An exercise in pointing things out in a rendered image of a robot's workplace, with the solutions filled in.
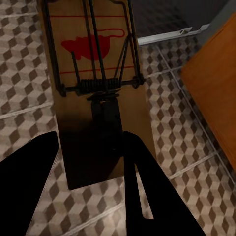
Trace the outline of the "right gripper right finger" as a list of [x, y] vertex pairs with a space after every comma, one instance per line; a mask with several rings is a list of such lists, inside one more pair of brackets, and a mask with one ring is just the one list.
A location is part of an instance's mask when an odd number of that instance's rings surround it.
[[[143, 140], [123, 137], [127, 236], [206, 236]], [[143, 217], [135, 164], [154, 219]]]

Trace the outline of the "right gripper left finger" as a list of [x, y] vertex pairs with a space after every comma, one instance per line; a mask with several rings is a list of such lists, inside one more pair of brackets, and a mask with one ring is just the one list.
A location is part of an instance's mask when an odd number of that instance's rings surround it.
[[0, 162], [0, 236], [26, 235], [58, 149], [52, 131]]

